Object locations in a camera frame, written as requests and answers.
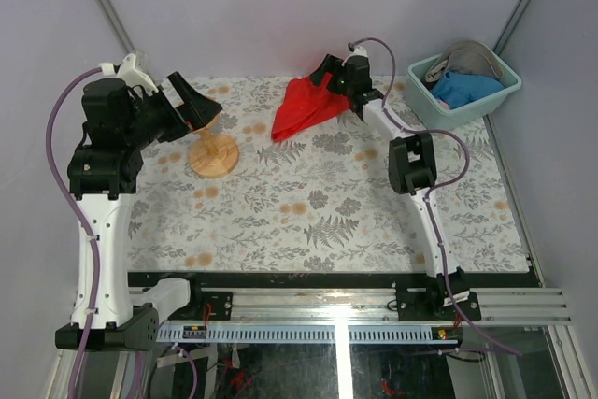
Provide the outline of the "wooden hat stand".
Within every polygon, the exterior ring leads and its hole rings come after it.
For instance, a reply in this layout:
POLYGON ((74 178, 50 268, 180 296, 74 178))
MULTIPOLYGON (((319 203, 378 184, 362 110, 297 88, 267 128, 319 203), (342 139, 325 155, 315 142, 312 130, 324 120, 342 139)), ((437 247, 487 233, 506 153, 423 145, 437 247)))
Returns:
POLYGON ((188 161, 192 171, 200 178, 223 178, 232 173, 239 162, 239 148, 235 140, 225 134, 216 134, 218 114, 204 128, 196 130, 199 139, 189 149, 188 161))

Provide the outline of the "red cloth hat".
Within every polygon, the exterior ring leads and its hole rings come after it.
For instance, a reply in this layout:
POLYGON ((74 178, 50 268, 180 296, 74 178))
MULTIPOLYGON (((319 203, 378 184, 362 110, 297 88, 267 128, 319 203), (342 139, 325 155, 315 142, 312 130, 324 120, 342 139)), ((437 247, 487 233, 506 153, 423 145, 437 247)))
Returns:
POLYGON ((349 110, 346 96, 317 86, 310 77, 294 78, 286 88, 271 129, 271 139, 282 142, 349 110))

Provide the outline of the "teal plastic bin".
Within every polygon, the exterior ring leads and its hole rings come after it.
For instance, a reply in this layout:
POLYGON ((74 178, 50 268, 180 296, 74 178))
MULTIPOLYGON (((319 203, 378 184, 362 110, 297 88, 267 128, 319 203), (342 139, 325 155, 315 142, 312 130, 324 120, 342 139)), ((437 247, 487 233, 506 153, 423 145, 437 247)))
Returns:
POLYGON ((522 80, 488 46, 449 45, 407 69, 406 103, 428 128, 450 130, 494 112, 522 80))

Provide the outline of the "blue bucket hat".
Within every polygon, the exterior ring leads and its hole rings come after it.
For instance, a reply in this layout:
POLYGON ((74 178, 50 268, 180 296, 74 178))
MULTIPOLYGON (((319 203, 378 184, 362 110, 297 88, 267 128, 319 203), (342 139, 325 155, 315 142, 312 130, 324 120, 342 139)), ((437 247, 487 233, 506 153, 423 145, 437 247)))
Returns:
POLYGON ((431 89, 432 96, 446 102, 450 109, 469 105, 500 92, 503 84, 490 77, 446 71, 431 89))

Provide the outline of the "grey bucket hat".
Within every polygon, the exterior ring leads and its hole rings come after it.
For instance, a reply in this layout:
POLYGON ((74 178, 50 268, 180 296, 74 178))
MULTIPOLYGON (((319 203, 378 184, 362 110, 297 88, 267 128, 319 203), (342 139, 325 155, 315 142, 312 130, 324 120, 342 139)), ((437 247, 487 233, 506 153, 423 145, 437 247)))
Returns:
POLYGON ((497 56, 485 44, 462 40, 448 46, 424 75, 427 83, 435 83, 446 71, 463 75, 480 75, 499 80, 504 72, 497 56))

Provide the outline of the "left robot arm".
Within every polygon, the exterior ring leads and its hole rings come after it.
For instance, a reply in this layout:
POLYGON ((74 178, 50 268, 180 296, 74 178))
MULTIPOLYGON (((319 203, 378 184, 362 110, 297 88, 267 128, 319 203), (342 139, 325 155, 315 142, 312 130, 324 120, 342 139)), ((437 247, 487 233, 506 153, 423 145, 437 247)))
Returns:
POLYGON ((204 295, 185 278, 165 278, 133 298, 124 261, 143 150, 199 131, 222 111, 180 73, 167 79, 182 101, 177 107, 161 88, 116 76, 83 89, 83 138, 59 184, 80 223, 77 299, 55 333, 59 349, 147 351, 174 312, 188 320, 203 312, 204 295))

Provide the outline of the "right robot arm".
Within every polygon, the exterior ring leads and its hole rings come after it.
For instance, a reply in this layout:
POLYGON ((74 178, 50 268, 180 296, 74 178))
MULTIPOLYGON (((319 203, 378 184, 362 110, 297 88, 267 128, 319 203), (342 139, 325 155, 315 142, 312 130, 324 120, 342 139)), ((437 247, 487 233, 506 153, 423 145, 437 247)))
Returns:
POLYGON ((418 312, 440 320, 479 321, 477 297, 456 261, 440 220, 434 140, 407 128, 373 85, 367 52, 356 47, 345 59, 331 54, 309 75, 312 83, 348 98, 350 110, 388 142, 388 178, 404 198, 424 255, 426 281, 416 294, 418 312))

